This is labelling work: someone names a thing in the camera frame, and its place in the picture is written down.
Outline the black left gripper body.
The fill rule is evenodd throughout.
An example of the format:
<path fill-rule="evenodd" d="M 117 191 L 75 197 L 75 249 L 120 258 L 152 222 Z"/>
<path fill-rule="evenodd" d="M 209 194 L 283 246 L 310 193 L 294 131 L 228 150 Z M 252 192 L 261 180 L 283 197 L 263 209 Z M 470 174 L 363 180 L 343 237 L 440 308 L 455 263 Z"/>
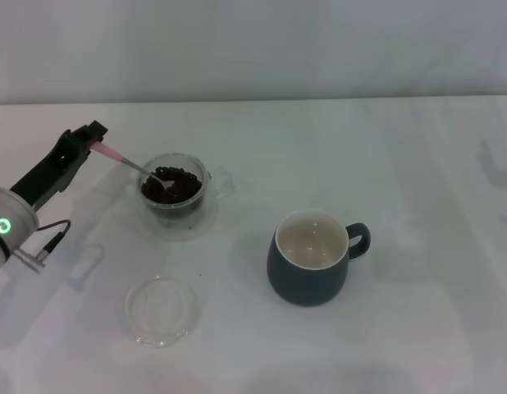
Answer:
<path fill-rule="evenodd" d="M 57 192 L 63 192 L 79 170 L 75 167 L 77 143 L 64 133 L 49 154 L 10 189 L 33 210 L 39 210 Z"/>

